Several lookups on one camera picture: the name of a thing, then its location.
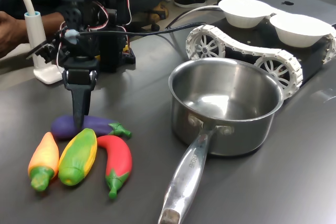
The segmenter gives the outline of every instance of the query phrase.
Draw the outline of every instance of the plastic vegetable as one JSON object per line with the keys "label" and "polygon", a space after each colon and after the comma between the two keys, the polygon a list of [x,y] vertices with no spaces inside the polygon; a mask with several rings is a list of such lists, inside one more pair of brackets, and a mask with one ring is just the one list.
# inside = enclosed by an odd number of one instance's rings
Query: plastic vegetable
{"label": "plastic vegetable", "polygon": [[31,186],[37,191],[44,191],[49,181],[58,171],[59,152],[53,135],[48,132],[36,148],[28,165]]}
{"label": "plastic vegetable", "polygon": [[63,184],[74,186],[91,170],[96,159],[97,138],[91,129],[82,130],[65,147],[59,160],[58,177]]}
{"label": "plastic vegetable", "polygon": [[117,136],[101,136],[97,138],[98,146],[107,151],[106,182],[110,188],[109,197],[115,199],[117,191],[130,176],[132,155],[127,144]]}
{"label": "plastic vegetable", "polygon": [[[73,138],[80,131],[77,130],[74,124],[74,118],[71,115],[63,115],[58,117],[51,125],[51,133],[57,140]],[[93,129],[96,136],[105,135],[125,135],[131,137],[132,133],[125,130],[124,127],[113,120],[98,118],[96,116],[85,116],[82,129]]]}

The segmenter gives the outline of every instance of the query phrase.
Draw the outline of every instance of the saucepan handle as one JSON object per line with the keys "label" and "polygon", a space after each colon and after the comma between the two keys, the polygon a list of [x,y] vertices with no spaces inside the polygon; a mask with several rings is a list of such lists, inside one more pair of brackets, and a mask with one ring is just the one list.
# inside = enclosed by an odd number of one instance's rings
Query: saucepan handle
{"label": "saucepan handle", "polygon": [[214,131],[201,129],[184,153],[164,197],[159,224],[180,224],[185,217],[200,184]]}

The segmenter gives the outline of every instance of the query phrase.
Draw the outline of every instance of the purple eggplant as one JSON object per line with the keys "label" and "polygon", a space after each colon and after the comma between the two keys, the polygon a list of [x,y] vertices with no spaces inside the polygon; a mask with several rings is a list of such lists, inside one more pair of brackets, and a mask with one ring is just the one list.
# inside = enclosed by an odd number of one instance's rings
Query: purple eggplant
{"label": "purple eggplant", "polygon": [[75,137],[85,128],[94,130],[96,136],[125,135],[128,138],[132,136],[130,131],[126,130],[120,123],[113,120],[86,115],[84,117],[82,129],[79,131],[75,127],[73,120],[74,118],[71,115],[63,115],[56,118],[51,125],[51,133],[54,138],[58,140],[70,139]]}

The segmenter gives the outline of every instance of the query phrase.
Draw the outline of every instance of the green stem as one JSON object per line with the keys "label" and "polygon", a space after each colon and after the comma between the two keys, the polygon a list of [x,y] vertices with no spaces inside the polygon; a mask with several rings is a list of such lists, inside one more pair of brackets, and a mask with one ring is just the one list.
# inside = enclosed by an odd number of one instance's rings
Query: green stem
{"label": "green stem", "polygon": [[125,135],[128,138],[132,137],[132,133],[126,130],[120,123],[110,123],[109,126],[113,128],[113,131],[111,131],[109,135],[114,135],[114,136]]}
{"label": "green stem", "polygon": [[54,170],[47,166],[34,167],[29,173],[29,178],[32,180],[30,183],[31,186],[37,191],[44,191],[48,187],[54,173]]}
{"label": "green stem", "polygon": [[114,169],[111,170],[110,174],[105,177],[107,185],[110,188],[109,197],[110,199],[115,199],[117,197],[117,191],[122,187],[124,182],[127,180],[130,173],[125,173],[118,176]]}

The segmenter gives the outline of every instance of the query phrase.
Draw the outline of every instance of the black cable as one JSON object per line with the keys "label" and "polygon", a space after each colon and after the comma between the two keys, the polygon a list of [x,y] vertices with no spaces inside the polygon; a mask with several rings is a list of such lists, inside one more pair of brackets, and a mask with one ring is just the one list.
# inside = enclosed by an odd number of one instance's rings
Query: black cable
{"label": "black cable", "polygon": [[[203,10],[215,10],[215,11],[220,11],[220,12],[222,12],[221,9],[213,9],[213,8],[201,9],[201,10],[198,10],[198,11],[203,11]],[[188,13],[188,12],[190,12],[190,10],[186,10],[185,12],[181,13],[181,14],[178,15],[176,18],[174,18],[173,21],[171,21],[171,22],[169,23],[169,25],[166,26],[166,29],[171,28],[171,26],[174,25],[174,24],[176,23],[176,21],[177,21],[180,17],[182,17],[184,14],[186,14],[186,13]]]}
{"label": "black cable", "polygon": [[191,27],[196,27],[196,26],[201,26],[201,25],[206,25],[204,22],[194,22],[194,23],[190,23],[190,24],[186,24],[183,26],[178,26],[175,28],[170,28],[170,29],[166,29],[163,31],[150,31],[150,32],[146,32],[146,33],[131,33],[131,32],[126,32],[126,31],[82,31],[79,33],[79,35],[130,35],[130,36],[149,36],[149,35],[158,35],[158,34],[168,34],[168,33],[172,33],[174,31],[179,31],[179,30],[183,30],[183,29],[187,29],[187,28],[191,28]]}

